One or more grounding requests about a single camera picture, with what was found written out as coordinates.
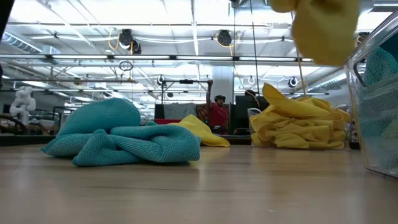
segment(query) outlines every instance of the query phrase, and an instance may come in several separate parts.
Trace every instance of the yellow towel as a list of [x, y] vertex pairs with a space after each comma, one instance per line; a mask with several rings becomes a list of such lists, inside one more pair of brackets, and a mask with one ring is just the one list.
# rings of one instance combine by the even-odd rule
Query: yellow towel
[[352, 54], [358, 0], [273, 0], [271, 6], [277, 12], [295, 11], [292, 36], [304, 57], [343, 65]]
[[194, 115], [190, 114], [182, 119], [179, 123], [172, 123], [172, 125], [187, 128], [194, 135], [199, 136], [201, 139], [201, 143], [206, 146], [230, 146], [229, 142], [226, 139], [214, 135], [211, 132], [211, 129]]
[[262, 94], [270, 106], [250, 117], [256, 132], [252, 141], [257, 146], [304, 148], [344, 148], [345, 123], [349, 114], [332, 109], [325, 100], [300, 98], [291, 100], [265, 83]]

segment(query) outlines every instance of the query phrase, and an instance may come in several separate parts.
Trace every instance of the person in red shirt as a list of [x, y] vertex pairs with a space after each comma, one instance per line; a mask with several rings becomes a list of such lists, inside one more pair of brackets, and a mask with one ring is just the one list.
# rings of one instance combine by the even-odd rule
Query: person in red shirt
[[216, 96], [214, 99], [215, 103], [212, 103], [210, 100], [212, 85], [213, 81], [210, 80], [208, 82], [208, 91], [206, 94], [206, 104], [207, 110], [209, 112], [208, 125], [215, 133], [227, 134], [228, 112], [223, 107], [225, 103], [225, 96]]

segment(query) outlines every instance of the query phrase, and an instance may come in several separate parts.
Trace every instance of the red object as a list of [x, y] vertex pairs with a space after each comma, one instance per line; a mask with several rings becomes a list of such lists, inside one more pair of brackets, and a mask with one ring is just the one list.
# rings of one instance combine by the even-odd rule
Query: red object
[[227, 120], [228, 112], [226, 111], [226, 109], [218, 106], [216, 103], [213, 103], [209, 111], [209, 125], [225, 127]]
[[155, 119], [155, 123], [157, 124], [179, 123], [180, 121], [179, 119]]

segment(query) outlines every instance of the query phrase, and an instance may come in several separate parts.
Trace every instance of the red shirt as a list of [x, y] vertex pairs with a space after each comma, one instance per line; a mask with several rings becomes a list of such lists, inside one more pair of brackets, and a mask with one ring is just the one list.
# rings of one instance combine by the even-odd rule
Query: red shirt
[[209, 125], [210, 126], [226, 126], [228, 120], [228, 113], [222, 106], [212, 103], [209, 111]]

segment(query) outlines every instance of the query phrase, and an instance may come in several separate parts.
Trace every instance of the table surface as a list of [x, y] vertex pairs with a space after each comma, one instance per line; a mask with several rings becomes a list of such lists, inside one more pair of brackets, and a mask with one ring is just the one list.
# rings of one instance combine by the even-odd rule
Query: table surface
[[204, 147], [186, 164], [77, 168], [0, 147], [1, 223], [397, 223], [398, 180], [358, 151]]

